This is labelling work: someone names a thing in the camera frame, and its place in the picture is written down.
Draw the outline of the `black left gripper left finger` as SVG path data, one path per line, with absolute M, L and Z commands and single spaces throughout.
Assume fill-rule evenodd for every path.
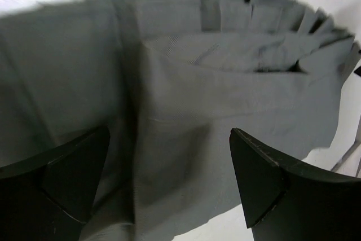
M 107 157 L 106 126 L 1 168 L 1 240 L 78 240 Z

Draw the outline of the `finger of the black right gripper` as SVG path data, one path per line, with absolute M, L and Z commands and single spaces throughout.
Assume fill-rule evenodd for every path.
M 355 71 L 354 74 L 358 75 L 359 77 L 361 77 L 361 66 L 359 66 Z

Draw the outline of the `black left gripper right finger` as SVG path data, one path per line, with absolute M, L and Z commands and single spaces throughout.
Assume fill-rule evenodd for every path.
M 233 128 L 230 149 L 255 240 L 360 239 L 360 179 L 307 164 Z

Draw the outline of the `grey pleated skirt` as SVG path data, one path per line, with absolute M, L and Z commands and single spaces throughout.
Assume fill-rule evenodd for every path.
M 106 126 L 78 240 L 172 240 L 241 203 L 230 134 L 329 147 L 360 48 L 297 0 L 81 0 L 1 17 L 1 168 Z

